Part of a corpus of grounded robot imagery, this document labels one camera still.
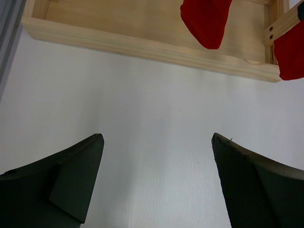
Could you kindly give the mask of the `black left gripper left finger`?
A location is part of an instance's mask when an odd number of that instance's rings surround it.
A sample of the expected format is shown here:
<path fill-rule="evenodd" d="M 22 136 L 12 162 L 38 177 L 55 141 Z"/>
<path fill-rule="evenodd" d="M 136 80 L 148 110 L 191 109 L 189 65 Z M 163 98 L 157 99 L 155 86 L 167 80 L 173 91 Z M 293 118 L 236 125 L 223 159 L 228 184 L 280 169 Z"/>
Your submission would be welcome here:
<path fill-rule="evenodd" d="M 100 133 L 0 176 L 2 228 L 78 228 L 85 223 L 104 148 Z"/>

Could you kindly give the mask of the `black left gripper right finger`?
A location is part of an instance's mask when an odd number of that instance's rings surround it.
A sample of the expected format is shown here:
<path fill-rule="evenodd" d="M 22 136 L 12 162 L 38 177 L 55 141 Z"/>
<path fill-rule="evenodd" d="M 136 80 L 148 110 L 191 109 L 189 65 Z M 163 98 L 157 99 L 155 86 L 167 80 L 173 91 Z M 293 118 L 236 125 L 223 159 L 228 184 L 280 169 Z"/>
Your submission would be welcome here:
<path fill-rule="evenodd" d="M 233 228 L 302 228 L 304 172 L 215 133 L 211 139 Z"/>

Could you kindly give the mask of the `red sock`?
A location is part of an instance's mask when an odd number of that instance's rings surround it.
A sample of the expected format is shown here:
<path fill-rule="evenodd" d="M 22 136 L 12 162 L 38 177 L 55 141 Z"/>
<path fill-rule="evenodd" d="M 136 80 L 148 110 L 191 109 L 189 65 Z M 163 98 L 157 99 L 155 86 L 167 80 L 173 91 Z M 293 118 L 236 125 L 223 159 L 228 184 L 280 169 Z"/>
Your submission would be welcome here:
<path fill-rule="evenodd" d="M 304 77 L 304 22 L 274 41 L 274 54 L 282 80 L 296 80 Z"/>
<path fill-rule="evenodd" d="M 232 0 L 184 0 L 180 16 L 189 32 L 206 49 L 219 49 Z"/>

